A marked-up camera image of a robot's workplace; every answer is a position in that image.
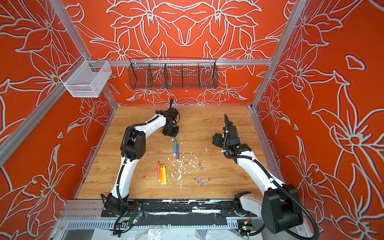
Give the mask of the blue pen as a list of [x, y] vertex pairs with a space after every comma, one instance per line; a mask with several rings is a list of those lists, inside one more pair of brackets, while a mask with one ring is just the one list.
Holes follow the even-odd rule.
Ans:
[[173, 155], [175, 156], [177, 154], [177, 139], [176, 138], [173, 138], [174, 140], [174, 151], [173, 151]]

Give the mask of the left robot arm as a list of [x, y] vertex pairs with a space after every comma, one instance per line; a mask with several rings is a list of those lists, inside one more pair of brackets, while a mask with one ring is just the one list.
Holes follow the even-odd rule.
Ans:
[[135, 168], [146, 152], [146, 140], [158, 129], [162, 134], [174, 138], [179, 132], [177, 109], [169, 107], [166, 111], [156, 110], [155, 115], [145, 123], [126, 128], [121, 143], [121, 166], [111, 192], [101, 195], [103, 200], [102, 217], [115, 217], [132, 208], [129, 205], [129, 191]]

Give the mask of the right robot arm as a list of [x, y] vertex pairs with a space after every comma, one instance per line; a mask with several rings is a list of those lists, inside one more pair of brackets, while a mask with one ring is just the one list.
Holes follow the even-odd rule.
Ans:
[[233, 160], [242, 167], [256, 183], [263, 194], [259, 200], [252, 193], [244, 192], [235, 197], [238, 212], [249, 212], [256, 215], [271, 233], [286, 232], [298, 240], [305, 237], [292, 231], [304, 222], [307, 217], [313, 227], [309, 238], [317, 240], [320, 230], [310, 212], [301, 204], [299, 192], [292, 184], [285, 184], [276, 178], [257, 159], [247, 144], [242, 144], [236, 126], [225, 120], [222, 134], [213, 136], [213, 145], [222, 149], [227, 159]]

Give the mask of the red pen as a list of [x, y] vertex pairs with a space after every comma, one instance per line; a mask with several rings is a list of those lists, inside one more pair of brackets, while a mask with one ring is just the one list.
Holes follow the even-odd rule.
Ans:
[[162, 170], [161, 170], [161, 163], [160, 161], [158, 161], [158, 181], [161, 183], [161, 180], [162, 180]]

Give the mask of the orange pen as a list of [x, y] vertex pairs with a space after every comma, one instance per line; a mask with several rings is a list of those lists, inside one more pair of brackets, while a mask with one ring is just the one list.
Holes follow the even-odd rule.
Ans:
[[163, 178], [163, 165], [160, 164], [159, 166], [159, 175], [160, 175], [160, 182], [161, 182], [161, 185], [164, 184], [164, 178]]

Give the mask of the yellow pen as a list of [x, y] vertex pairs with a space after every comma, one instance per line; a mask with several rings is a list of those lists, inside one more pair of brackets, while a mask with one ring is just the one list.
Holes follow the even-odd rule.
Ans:
[[163, 184], [165, 185], [167, 183], [167, 174], [166, 174], [165, 164], [162, 165], [162, 178], [163, 178]]

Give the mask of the clear plastic bin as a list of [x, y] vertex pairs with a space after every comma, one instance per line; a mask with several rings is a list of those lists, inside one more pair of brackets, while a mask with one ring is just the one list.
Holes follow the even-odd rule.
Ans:
[[60, 78], [72, 97], [97, 98], [110, 78], [112, 69], [108, 61], [98, 62], [96, 66], [90, 64], [80, 61]]

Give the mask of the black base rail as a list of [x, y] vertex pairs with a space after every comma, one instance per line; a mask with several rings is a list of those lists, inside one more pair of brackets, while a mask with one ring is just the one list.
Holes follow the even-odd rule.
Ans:
[[134, 214], [170, 215], [181, 213], [216, 214], [223, 217], [254, 217], [234, 199], [129, 199], [127, 205], [103, 201], [102, 217], [118, 217], [124, 210]]

